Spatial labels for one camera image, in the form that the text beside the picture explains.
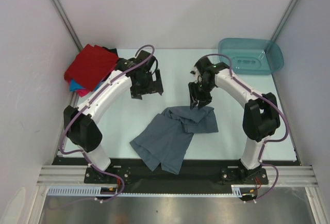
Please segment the grey blue polo shirt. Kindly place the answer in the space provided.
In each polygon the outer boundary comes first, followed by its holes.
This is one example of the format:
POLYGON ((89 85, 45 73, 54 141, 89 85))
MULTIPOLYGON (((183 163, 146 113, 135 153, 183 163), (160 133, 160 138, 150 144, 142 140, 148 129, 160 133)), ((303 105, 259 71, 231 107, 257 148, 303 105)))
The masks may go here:
POLYGON ((157 114, 130 145, 151 171, 161 166, 178 175, 194 134, 218 131, 214 108, 173 106, 157 114))

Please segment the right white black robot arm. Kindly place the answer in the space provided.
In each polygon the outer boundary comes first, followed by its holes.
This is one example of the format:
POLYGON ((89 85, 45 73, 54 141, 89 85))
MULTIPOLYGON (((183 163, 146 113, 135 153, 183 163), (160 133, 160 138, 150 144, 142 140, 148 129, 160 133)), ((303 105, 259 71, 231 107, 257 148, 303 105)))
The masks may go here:
POLYGON ((242 128, 246 135, 243 155, 238 167, 223 169, 223 183, 239 181, 251 183, 261 172, 261 156, 266 141, 279 128, 281 122, 276 96, 262 94, 244 83, 223 62, 213 64, 208 56, 201 57, 194 65, 191 74, 195 80, 188 84, 190 107, 201 109, 212 101, 211 91, 225 90, 243 108, 242 128))

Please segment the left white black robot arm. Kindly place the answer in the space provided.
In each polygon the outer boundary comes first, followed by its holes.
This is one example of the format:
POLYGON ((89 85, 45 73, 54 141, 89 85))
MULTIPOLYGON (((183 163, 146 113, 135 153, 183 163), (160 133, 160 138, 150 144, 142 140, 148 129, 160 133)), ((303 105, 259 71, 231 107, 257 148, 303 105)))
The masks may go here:
POLYGON ((140 100, 146 94, 163 94, 158 60, 153 52, 139 49, 130 59, 120 58, 104 83, 77 107, 67 106, 63 112, 64 132, 78 152, 97 168, 96 177, 107 183, 114 170, 101 142, 103 135, 97 124, 110 105, 124 92, 140 100))

